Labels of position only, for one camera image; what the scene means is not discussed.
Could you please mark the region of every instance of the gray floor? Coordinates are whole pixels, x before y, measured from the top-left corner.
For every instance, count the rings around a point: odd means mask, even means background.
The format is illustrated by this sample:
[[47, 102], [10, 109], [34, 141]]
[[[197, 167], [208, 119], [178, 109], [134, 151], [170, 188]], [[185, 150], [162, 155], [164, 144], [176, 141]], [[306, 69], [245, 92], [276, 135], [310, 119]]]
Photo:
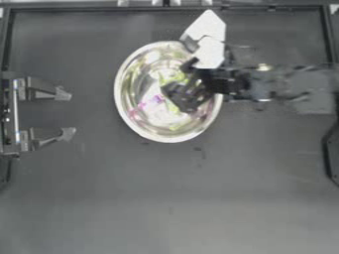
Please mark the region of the gray floor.
[[[117, 116], [118, 64], [145, 43], [173, 40], [197, 15], [17, 15], [10, 68], [74, 95], [22, 104], [21, 120], [78, 133], [14, 165], [0, 194], [1, 254], [334, 253], [339, 190], [318, 147], [333, 116], [225, 104], [210, 129], [176, 145], [142, 140]], [[244, 61], [324, 62], [317, 18], [225, 15], [232, 43], [256, 46]]]

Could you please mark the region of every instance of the metal bowl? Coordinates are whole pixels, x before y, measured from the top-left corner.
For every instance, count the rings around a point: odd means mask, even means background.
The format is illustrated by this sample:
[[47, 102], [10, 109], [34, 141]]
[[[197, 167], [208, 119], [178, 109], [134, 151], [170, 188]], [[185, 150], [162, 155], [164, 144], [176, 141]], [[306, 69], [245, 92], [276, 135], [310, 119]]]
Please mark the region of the metal bowl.
[[220, 94], [190, 114], [180, 112], [161, 94], [161, 85], [186, 79], [178, 66], [190, 57], [181, 43], [153, 43], [132, 53], [117, 71], [113, 99], [118, 114], [129, 128], [152, 141], [176, 143], [194, 138], [218, 114]]

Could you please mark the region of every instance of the dark surface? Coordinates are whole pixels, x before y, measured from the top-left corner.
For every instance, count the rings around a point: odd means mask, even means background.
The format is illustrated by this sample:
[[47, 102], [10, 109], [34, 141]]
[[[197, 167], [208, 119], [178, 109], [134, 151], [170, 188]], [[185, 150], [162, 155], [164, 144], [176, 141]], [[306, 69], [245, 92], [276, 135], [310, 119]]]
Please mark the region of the dark surface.
[[[224, 105], [194, 140], [165, 145], [118, 118], [111, 84], [144, 44], [174, 40], [198, 13], [30, 13], [10, 68], [61, 84], [67, 103], [21, 104], [25, 126], [74, 126], [70, 143], [23, 155], [0, 194], [0, 253], [334, 253], [339, 190], [320, 138], [332, 116]], [[248, 63], [325, 62], [318, 16], [225, 14]]]

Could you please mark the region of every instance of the black frame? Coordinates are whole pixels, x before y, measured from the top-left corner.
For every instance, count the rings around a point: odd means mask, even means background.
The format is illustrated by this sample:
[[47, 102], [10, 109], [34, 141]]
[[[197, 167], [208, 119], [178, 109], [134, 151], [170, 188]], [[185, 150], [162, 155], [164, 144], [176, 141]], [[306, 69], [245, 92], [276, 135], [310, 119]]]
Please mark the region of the black frame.
[[[14, 21], [15, 12], [110, 12], [110, 11], [123, 11], [127, 8], [127, 11], [164, 11], [170, 12], [172, 10], [225, 10], [232, 12], [245, 12], [245, 11], [309, 11], [316, 10], [320, 13], [320, 23], [321, 30], [324, 36], [324, 46], [325, 46], [325, 54], [329, 63], [339, 64], [339, 56], [337, 56], [337, 42], [333, 36], [333, 28], [332, 28], [332, 14], [329, 13], [329, 3], [314, 4], [313, 1], [292, 1], [293, 4], [284, 4], [285, 1], [277, 0], [273, 4], [241, 4], [241, 3], [230, 3], [229, 1], [216, 1], [213, 6], [202, 6], [200, 0], [182, 0], [182, 6], [169, 6], [170, 1], [162, 0], [160, 6], [152, 6], [150, 1], [148, 2], [132, 2], [129, 0], [127, 7], [118, 7], [115, 1], [107, 2], [63, 2], [63, 3], [9, 3], [2, 4], [3, 12], [2, 12], [2, 28], [1, 28], [1, 41], [0, 41], [0, 73], [7, 70], [9, 66], [9, 55], [10, 55], [10, 37], [11, 37], [11, 26]], [[330, 152], [329, 147], [326, 146], [328, 140], [330, 140], [333, 130], [328, 132], [328, 134], [322, 138], [322, 153], [324, 153], [324, 166], [328, 177], [332, 181], [339, 185], [339, 179], [334, 178], [333, 172], [339, 172], [339, 165], [330, 165]], [[0, 154], [2, 152], [2, 140], [0, 139]], [[7, 158], [0, 158], [1, 161], [7, 162]], [[9, 176], [10, 172], [10, 163], [5, 163], [5, 167], [0, 167], [0, 172], [6, 171]], [[2, 180], [2, 185], [9, 182], [9, 177]]]

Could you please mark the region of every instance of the bowl rim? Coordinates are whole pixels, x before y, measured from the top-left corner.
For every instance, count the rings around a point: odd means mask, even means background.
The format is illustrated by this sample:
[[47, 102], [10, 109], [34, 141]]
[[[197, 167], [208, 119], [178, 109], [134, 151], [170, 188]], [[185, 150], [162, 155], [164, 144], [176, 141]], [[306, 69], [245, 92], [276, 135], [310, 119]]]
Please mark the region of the bowl rim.
[[213, 123], [213, 121], [216, 120], [216, 117], [218, 115], [221, 106], [222, 106], [222, 101], [224, 101], [224, 95], [222, 94], [216, 94], [214, 95], [214, 105], [213, 105], [213, 109], [212, 109], [212, 113], [210, 116], [208, 118], [208, 120], [204, 122], [204, 128], [201, 128], [200, 130], [192, 131], [189, 133], [181, 134], [178, 136], [173, 136], [173, 137], [165, 137], [161, 136], [158, 134], [154, 133], [149, 133], [148, 131], [145, 131], [144, 129], [141, 129], [134, 123], [133, 121], [129, 119], [129, 117], [126, 116], [126, 113], [122, 109], [121, 106], [121, 96], [119, 96], [119, 90], [121, 90], [121, 77], [123, 74], [123, 70], [127, 67], [129, 63], [133, 61], [134, 57], [142, 53], [146, 50], [150, 50], [152, 48], [158, 47], [160, 45], [164, 44], [177, 44], [181, 47], [182, 44], [178, 41], [160, 41], [156, 43], [150, 43], [146, 44], [145, 46], [142, 46], [141, 48], [138, 48], [123, 60], [115, 76], [114, 76], [114, 81], [113, 81], [113, 89], [111, 89], [111, 93], [113, 93], [113, 101], [114, 101], [114, 106], [117, 108], [117, 112], [118, 115], [123, 121], [123, 123], [127, 125], [127, 127], [133, 130], [133, 132], [136, 132], [136, 134], [138, 136], [141, 136], [142, 138], [150, 140], [150, 141], [156, 141], [160, 143], [178, 143], [178, 142], [184, 142], [188, 141], [190, 139], [193, 139], [194, 137], [197, 137], [210, 126], [210, 124]]

